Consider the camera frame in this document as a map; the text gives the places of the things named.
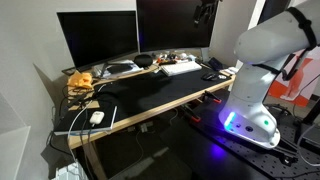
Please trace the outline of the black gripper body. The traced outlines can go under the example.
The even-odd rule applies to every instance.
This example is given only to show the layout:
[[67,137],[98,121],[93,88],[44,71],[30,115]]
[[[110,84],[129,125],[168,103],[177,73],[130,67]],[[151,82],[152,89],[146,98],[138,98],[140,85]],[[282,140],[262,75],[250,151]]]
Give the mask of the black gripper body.
[[199,24],[201,20],[204,20],[204,23],[207,24],[212,20],[218,8],[220,0],[201,0],[201,4],[196,6],[194,11],[194,23]]

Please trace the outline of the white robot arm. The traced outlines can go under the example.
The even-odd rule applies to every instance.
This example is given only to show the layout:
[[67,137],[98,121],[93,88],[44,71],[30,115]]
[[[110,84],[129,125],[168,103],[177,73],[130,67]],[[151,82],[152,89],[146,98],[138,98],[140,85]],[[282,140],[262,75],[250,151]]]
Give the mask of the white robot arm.
[[275,148],[280,132],[263,99],[288,55],[307,53],[319,40],[320,0],[306,0],[242,33],[234,53],[243,65],[229,97],[201,121],[261,148]]

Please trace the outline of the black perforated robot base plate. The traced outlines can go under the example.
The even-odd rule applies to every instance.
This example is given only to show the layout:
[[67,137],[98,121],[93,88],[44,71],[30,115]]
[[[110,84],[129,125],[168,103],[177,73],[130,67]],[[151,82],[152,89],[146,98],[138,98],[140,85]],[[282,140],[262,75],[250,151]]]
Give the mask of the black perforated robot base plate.
[[280,118],[278,128],[281,133],[279,145],[273,150],[265,150],[245,140],[228,134],[218,120],[218,111],[223,104],[206,101],[194,109],[200,116],[192,125],[205,137],[238,159],[260,171],[273,180],[320,180],[320,167],[313,167],[303,161],[297,152],[300,130],[289,115],[272,110]]

